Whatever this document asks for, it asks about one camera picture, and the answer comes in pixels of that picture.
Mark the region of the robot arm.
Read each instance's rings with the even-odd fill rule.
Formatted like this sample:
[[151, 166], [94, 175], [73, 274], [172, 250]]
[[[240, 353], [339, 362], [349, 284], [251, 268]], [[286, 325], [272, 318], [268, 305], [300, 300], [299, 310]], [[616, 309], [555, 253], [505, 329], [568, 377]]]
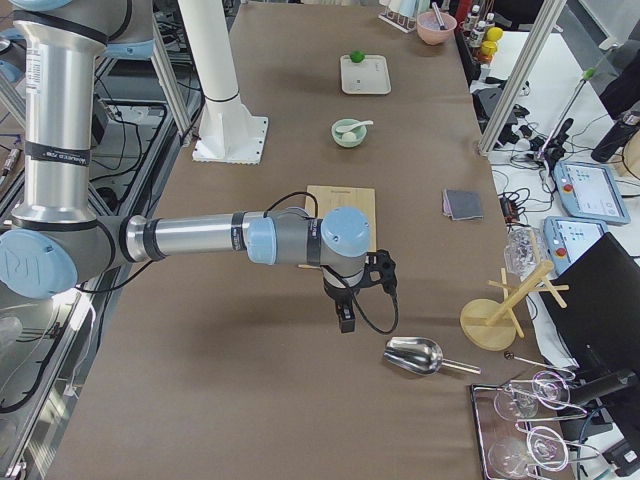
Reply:
[[27, 42], [25, 189], [1, 237], [1, 279], [44, 299], [115, 267], [170, 255], [244, 251], [267, 265], [323, 272], [342, 332], [355, 328], [357, 291], [371, 285], [370, 226], [353, 207], [315, 219], [287, 209], [183, 219], [97, 216], [88, 206], [94, 64], [152, 47], [148, 1], [18, 1]]

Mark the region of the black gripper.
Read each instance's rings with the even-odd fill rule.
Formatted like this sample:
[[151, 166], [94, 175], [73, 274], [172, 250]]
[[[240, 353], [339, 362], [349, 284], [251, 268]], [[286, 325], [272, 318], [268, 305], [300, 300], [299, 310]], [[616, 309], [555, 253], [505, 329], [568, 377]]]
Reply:
[[352, 333], [355, 331], [356, 316], [354, 314], [353, 298], [358, 295], [359, 288], [336, 287], [327, 280], [323, 281], [325, 293], [334, 301], [338, 324], [341, 333]]

